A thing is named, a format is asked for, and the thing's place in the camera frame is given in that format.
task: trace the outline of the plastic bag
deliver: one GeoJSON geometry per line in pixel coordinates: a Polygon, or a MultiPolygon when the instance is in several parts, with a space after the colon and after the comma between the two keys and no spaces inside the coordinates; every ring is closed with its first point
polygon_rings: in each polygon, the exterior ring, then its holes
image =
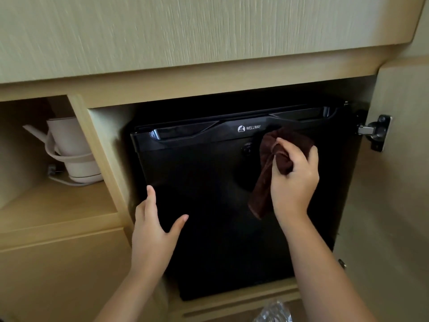
{"type": "Polygon", "coordinates": [[[292,322],[292,316],[287,307],[277,301],[266,305],[253,322],[292,322]]]}

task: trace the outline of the cabinet panel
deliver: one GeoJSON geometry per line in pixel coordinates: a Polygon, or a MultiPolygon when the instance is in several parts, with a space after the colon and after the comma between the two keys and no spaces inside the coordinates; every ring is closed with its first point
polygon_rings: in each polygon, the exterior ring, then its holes
{"type": "Polygon", "coordinates": [[[122,229],[2,251],[0,314],[19,322],[92,321],[127,274],[130,256],[122,229]]]}
{"type": "Polygon", "coordinates": [[[368,122],[392,115],[384,152],[363,141],[334,254],[379,321],[429,320],[429,57],[380,69],[368,122]]]}
{"type": "Polygon", "coordinates": [[[3,0],[0,83],[409,42],[424,0],[3,0]]]}

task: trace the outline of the wellway logo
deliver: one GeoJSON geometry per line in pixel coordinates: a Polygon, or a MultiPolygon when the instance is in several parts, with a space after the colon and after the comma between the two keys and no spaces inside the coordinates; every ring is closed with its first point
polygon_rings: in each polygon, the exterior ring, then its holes
{"type": "Polygon", "coordinates": [[[254,130],[254,129],[260,129],[260,125],[251,125],[249,127],[245,127],[244,125],[240,125],[238,128],[239,132],[244,132],[245,130],[254,130]]]}

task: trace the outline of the cabinet door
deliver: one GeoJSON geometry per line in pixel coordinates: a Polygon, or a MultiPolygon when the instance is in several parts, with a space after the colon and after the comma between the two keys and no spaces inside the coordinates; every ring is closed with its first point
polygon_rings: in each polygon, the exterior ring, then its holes
{"type": "Polygon", "coordinates": [[[380,69],[380,114],[384,151],[362,141],[334,253],[379,321],[429,321],[429,57],[380,69]]]}
{"type": "MultiPolygon", "coordinates": [[[[92,321],[126,276],[130,258],[122,229],[0,252],[0,318],[92,321]]],[[[148,307],[146,315],[153,314],[148,307]]]]}

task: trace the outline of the brown cloth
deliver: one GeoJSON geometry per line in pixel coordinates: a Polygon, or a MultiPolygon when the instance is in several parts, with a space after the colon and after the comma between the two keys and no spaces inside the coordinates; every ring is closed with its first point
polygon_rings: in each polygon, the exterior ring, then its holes
{"type": "Polygon", "coordinates": [[[314,145],[313,140],[310,138],[284,127],[264,135],[259,148],[262,167],[261,175],[259,175],[248,203],[250,210],[257,218],[262,218],[272,211],[270,188],[274,156],[276,155],[276,164],[280,173],[287,175],[293,170],[293,162],[290,160],[287,151],[276,141],[278,137],[298,146],[306,158],[308,158],[310,149],[314,145]]]}

